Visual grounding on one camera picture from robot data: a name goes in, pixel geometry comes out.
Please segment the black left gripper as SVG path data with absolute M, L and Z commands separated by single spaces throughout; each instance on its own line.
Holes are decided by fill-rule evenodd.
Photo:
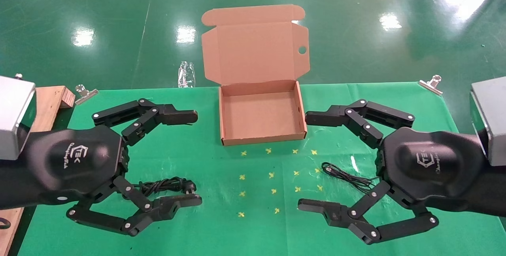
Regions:
M 2 160 L 1 209 L 78 201 L 66 214 L 72 221 L 134 237 L 153 222 L 173 219 L 182 207 L 202 204 L 195 193 L 150 201 L 123 177 L 129 162 L 126 145 L 135 145 L 160 124 L 191 125 L 197 111 L 140 99 L 96 112 L 92 119 L 96 127 L 91 129 L 32 132 L 16 160 Z M 111 129 L 130 121 L 122 137 Z M 111 184 L 138 207 L 127 219 L 90 210 L 94 201 L 108 196 Z

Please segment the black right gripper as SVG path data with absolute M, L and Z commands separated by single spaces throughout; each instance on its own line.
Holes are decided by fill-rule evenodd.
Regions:
M 353 206 L 298 200 L 299 210 L 320 213 L 327 225 L 348 229 L 366 245 L 437 227 L 438 218 L 426 207 L 505 217 L 505 167 L 490 164 L 476 135 L 415 131 L 414 115 L 365 99 L 332 105 L 325 112 L 307 111 L 305 119 L 307 125 L 345 126 L 367 146 L 378 148 L 377 175 L 384 181 Z M 370 122 L 396 131 L 383 139 Z M 389 192 L 406 209 L 415 206 L 414 217 L 375 227 L 364 215 Z

